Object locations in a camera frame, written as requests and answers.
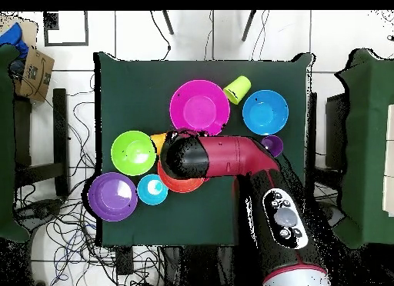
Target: purple bowl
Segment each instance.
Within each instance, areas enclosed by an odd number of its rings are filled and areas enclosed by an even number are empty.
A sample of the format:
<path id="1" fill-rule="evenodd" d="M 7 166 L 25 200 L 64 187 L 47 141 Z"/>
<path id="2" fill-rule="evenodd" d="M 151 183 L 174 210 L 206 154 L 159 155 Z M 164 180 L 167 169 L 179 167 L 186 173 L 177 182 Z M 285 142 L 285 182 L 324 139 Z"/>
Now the purple bowl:
<path id="1" fill-rule="evenodd" d="M 115 172 L 99 175 L 88 191 L 91 209 L 104 221 L 121 221 L 137 206 L 137 190 L 125 175 Z"/>
<path id="2" fill-rule="evenodd" d="M 283 141 L 277 135 L 269 135 L 263 138 L 261 143 L 273 157 L 278 157 L 283 151 Z"/>

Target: plastic cup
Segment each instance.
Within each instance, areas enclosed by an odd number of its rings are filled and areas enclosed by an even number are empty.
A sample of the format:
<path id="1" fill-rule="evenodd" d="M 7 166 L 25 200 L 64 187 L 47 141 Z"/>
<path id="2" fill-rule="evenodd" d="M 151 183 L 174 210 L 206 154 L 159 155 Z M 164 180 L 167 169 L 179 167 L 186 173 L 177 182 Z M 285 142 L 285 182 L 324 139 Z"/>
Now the plastic cup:
<path id="1" fill-rule="evenodd" d="M 247 77 L 241 75 L 230 85 L 223 89 L 227 99 L 233 103 L 238 104 L 249 91 L 252 86 L 251 82 Z"/>
<path id="2" fill-rule="evenodd" d="M 163 133 L 160 135 L 151 135 L 151 139 L 156 147 L 156 154 L 157 155 L 160 155 L 160 153 L 162 152 L 162 147 L 163 147 L 166 135 L 167 135 L 166 133 Z"/>
<path id="3" fill-rule="evenodd" d="M 278 157 L 283 151 L 283 141 L 277 135 L 269 135 L 263 138 L 261 143 L 273 157 Z"/>

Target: lime green bowl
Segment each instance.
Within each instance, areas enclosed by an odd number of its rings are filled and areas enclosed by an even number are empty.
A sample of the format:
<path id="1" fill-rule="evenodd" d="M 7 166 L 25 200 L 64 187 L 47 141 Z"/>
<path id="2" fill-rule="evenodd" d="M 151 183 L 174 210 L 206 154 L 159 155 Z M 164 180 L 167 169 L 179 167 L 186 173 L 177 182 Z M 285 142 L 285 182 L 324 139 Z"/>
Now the lime green bowl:
<path id="1" fill-rule="evenodd" d="M 114 166 L 125 175 L 146 173 L 156 160 L 151 138 L 140 131 L 127 131 L 118 136 L 111 147 Z"/>

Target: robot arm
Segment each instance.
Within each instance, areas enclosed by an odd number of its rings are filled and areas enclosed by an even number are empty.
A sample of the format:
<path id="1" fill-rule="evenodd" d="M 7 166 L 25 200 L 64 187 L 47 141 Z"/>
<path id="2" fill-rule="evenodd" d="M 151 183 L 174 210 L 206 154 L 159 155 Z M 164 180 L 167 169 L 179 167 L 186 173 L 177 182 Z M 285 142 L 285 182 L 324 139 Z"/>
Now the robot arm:
<path id="1" fill-rule="evenodd" d="M 172 178 L 237 177 L 238 247 L 247 252 L 247 266 L 256 264 L 259 286 L 329 285 L 296 200 L 277 162 L 257 141 L 171 131 L 160 160 Z"/>

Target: yellow cup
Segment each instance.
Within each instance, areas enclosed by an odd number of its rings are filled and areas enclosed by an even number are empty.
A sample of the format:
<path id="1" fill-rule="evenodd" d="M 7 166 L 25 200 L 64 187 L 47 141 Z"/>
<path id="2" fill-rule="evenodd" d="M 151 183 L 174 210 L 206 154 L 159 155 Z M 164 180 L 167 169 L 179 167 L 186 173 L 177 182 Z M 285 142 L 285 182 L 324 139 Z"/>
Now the yellow cup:
<path id="1" fill-rule="evenodd" d="M 233 103 L 238 104 L 249 91 L 252 86 L 251 82 L 247 77 L 241 75 L 230 85 L 223 89 L 227 99 Z"/>
<path id="2" fill-rule="evenodd" d="M 156 151 L 157 151 L 156 154 L 157 155 L 160 155 L 160 153 L 162 152 L 162 147 L 163 147 L 166 135 L 167 135 L 166 133 L 163 133 L 160 135 L 151 135 L 151 139 L 156 146 Z"/>

